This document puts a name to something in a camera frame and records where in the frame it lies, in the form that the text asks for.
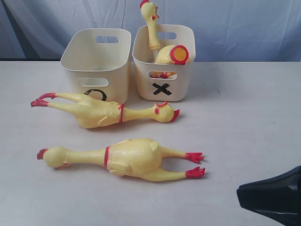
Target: white backdrop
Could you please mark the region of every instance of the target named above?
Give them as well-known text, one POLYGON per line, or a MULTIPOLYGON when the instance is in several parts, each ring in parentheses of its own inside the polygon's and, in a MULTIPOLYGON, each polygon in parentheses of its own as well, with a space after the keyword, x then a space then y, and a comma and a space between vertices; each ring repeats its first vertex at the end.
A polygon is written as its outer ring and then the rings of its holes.
MULTIPOLYGON (((123 28, 132 33, 134 41, 139 27, 145 25, 140 13, 140 0, 5 2, 42 58, 61 57, 72 36, 82 29, 123 28)), ((193 29, 196 61, 301 59, 301 0, 153 2, 158 6, 158 23, 182 24, 193 29)), ((14 46, 16 40, 9 39, 9 42, 10 46, 14 46)), ((3 57, 8 48, 4 49, 2 45, 0 48, 3 57)))

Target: black x mark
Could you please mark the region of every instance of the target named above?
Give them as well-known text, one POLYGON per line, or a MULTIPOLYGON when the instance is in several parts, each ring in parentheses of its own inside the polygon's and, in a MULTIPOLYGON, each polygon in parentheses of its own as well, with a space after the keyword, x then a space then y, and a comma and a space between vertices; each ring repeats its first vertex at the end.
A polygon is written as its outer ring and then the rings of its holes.
POLYGON ((166 89, 167 87, 170 86, 167 83, 165 83, 163 86, 159 86, 158 84, 154 83, 153 86, 158 88, 155 92, 153 92, 153 94, 155 94, 155 95, 159 94, 160 92, 163 92, 168 96, 172 94, 172 92, 170 92, 169 90, 166 89))

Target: storage bin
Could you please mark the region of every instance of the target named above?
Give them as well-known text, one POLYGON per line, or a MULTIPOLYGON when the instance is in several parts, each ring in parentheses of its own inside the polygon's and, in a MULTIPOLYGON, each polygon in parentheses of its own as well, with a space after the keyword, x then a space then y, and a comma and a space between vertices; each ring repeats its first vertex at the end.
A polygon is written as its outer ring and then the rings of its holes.
POLYGON ((153 101, 179 101, 185 98, 190 84, 192 66, 195 59, 193 31, 176 24, 157 24, 157 32, 172 32, 175 39, 158 39, 161 48, 167 45, 184 45, 191 61, 185 65, 154 64, 153 51, 149 49, 147 25, 139 29, 133 46, 135 79, 139 95, 153 101), (168 79, 151 78, 151 72, 175 72, 168 79))
POLYGON ((123 104, 130 83, 130 49, 129 31, 85 29, 71 39, 61 66, 75 93, 123 104))

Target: white tabletop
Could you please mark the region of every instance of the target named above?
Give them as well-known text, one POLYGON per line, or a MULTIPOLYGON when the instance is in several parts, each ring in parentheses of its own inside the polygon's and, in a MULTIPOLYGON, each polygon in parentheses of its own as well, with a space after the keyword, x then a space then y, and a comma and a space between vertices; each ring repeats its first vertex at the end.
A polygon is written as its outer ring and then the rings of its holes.
MULTIPOLYGON (((71 91, 59 62, 0 62, 0 225, 280 225, 242 209, 236 189, 301 164, 301 64, 194 66, 187 97, 171 103, 181 110, 177 121, 83 129, 68 113, 30 107, 41 94, 71 91), (206 176, 155 183, 96 165, 55 170, 36 159, 42 148, 88 151, 141 137, 203 152, 206 176)), ((132 85, 126 107, 150 106, 132 85)), ((163 162, 173 171, 196 166, 184 159, 163 162)))

